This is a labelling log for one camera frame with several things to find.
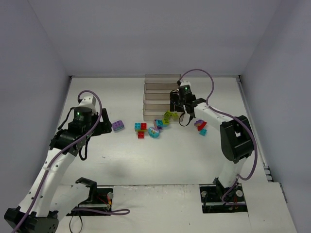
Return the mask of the purple rounded lego brick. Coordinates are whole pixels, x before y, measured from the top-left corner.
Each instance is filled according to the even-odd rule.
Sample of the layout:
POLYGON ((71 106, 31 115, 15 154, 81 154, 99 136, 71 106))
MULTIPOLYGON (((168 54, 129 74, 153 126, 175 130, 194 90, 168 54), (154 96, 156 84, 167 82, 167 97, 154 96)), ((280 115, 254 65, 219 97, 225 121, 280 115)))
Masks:
POLYGON ((122 120, 118 120, 112 123, 112 130, 118 132, 124 129, 124 123, 122 120))

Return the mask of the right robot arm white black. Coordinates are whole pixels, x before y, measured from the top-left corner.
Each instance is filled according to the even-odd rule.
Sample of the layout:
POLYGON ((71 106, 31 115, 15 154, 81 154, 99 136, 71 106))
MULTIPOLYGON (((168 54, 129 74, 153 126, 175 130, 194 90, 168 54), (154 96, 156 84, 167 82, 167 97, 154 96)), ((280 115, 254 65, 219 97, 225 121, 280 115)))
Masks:
POLYGON ((225 163, 215 185, 222 190, 230 189, 239 179, 249 180, 258 162, 258 148, 249 120, 246 116, 232 116, 207 104, 204 98, 197 98, 191 91, 190 82, 177 83, 178 88, 170 93, 171 104, 184 110, 189 121, 196 118, 205 121, 220 133, 221 151, 225 163), (242 177, 241 170, 246 160, 254 155, 254 163, 248 176, 242 177))

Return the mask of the red curved lego piece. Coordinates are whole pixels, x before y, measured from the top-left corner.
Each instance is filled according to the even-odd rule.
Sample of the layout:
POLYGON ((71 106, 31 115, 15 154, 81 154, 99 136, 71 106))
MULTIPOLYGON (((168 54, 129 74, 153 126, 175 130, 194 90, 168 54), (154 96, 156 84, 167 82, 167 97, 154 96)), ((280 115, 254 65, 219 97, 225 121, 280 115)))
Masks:
POLYGON ((205 128, 206 125, 207 125, 207 122, 204 121, 204 122, 202 123, 202 125, 200 125, 199 127, 197 127, 197 130, 198 130, 198 131, 201 131, 202 129, 205 128))

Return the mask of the blue oval flower lego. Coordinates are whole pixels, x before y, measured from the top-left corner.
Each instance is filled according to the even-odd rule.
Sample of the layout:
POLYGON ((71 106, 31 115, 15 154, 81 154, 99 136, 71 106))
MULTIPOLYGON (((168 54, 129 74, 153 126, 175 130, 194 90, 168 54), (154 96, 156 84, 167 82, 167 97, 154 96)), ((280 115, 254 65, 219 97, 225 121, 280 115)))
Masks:
POLYGON ((160 130, 154 127, 148 129, 148 135, 152 138, 158 138, 160 136, 160 130))

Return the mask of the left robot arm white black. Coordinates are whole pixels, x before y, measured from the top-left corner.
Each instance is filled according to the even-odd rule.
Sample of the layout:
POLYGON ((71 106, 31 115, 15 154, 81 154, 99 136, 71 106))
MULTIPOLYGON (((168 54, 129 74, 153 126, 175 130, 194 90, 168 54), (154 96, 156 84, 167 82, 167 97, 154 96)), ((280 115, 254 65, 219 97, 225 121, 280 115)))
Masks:
POLYGON ((81 202, 97 197, 97 183, 79 178, 68 192, 53 201, 66 170, 92 136, 112 131, 106 109, 93 112, 90 107, 75 107, 73 121, 51 140, 46 161, 33 186, 16 208, 8 208, 4 219, 15 233, 53 233, 59 222, 81 202))

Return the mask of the blue small lego brick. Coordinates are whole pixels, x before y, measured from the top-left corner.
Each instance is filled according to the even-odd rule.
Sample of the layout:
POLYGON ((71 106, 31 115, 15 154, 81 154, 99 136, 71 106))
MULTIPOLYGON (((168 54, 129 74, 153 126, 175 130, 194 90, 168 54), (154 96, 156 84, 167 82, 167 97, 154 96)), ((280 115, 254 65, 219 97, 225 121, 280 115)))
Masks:
POLYGON ((205 136, 207 134, 207 129, 202 129, 199 134, 205 136))

